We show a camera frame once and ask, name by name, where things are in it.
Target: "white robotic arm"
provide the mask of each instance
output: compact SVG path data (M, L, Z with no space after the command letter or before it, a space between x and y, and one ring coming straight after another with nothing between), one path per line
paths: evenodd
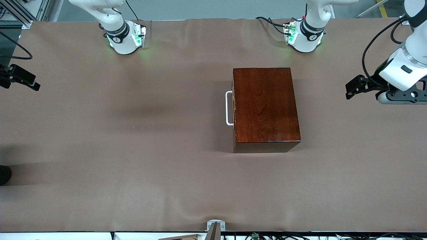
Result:
M405 0L404 10L413 33L372 76L347 83L347 99L377 90L382 104L427 104L427 0Z
M331 5L350 5L359 0L305 0L307 14L284 26L285 42L302 53L313 51L320 44L323 30L332 17Z
M125 0L69 0L96 18L107 33L107 38L119 54L130 54L144 44L146 27L125 21L115 8Z

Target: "box handle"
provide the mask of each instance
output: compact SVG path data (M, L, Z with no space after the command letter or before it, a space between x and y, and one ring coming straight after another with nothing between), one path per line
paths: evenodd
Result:
M229 126L234 126L234 123L230 123L228 122L228 95L232 94L233 91L227 91L225 93L225 122L227 123L227 125Z

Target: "black cable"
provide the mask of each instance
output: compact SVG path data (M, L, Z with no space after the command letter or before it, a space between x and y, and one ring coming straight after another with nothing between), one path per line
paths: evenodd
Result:
M120 15L122 14L121 12L115 10L114 8L111 8L113 11L115 11L116 13L119 13Z
M392 237L397 236L397 237L404 238L404 239L406 239L406 240L412 240L412 238L410 238L410 237L407 237L407 236L404 236L404 235L401 235L401 234L397 234L397 233L392 233L392 232L390 232L390 233L386 233L386 234L381 235L381 236L379 236L379 237L370 238L370 239L371 239L371 240L376 240L376 239L378 239L378 238L380 238L380 237L386 237L386 236L389 236L389 235L391 235Z
M10 58L10 59L22 59L22 60L30 60L30 59L32 59L32 55L31 55L31 53L27 49L25 49L19 43L15 42L15 40L13 40L12 38L10 38L8 35L4 34L2 31L0 31L0 34L3 35L3 37L9 39L9 41L11 41L12 43L14 43L16 46L20 47L22 50L24 50L28 54L28 57L5 56L5 55L0 55L0 57Z
M4 15L6 14L6 9L0 6L0 19L2 19L4 17Z
M374 43L374 41L383 33L385 32L387 29L389 29L391 26L395 25L396 23L398 23L399 21L402 20L402 18L397 19L396 21L390 23L388 26L386 26L383 30L381 30L379 33L377 33L375 35L375 37L371 40L371 42L368 44L368 46L365 48L365 51L363 51L363 55L362 55L362 68L363 68L363 72L365 73L366 77L371 80L373 83L377 84L378 86L382 86L385 87L384 85L378 83L377 81L373 80L371 78L371 76L369 75L368 71L366 70L366 66L365 66L365 55L366 52L368 51L369 47Z
M139 20L138 16L136 15L136 13L133 11L132 7L129 5L128 0L126 0L126 4L128 5L128 7L131 9L131 11L133 12L133 14L136 17L136 20Z
M284 33L284 32L282 32L281 30L279 30L276 26L281 26L281 27L283 27L283 25L280 25L280 24L278 24L278 23L273 23L273 20L271 20L271 18L264 18L264 17L257 17L257 18L255 18L255 19L262 19L262 20L265 20L267 23L269 23L269 24L271 24L271 25L273 25L273 27L278 31L278 32L280 32L281 34L284 34L284 35L287 35L287 36L291 36L291 34L290 33Z
M396 44L401 44L401 41L397 41L395 39L395 31L397 29L398 26L400 26L402 24L402 22L406 21L406 17L403 17L401 21L399 21L392 29L392 32L390 33L390 38L392 39L392 41Z

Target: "wooden box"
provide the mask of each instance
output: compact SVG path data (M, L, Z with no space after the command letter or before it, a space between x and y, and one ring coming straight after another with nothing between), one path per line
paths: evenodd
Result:
M291 69L233 69L234 152L288 152L301 142Z

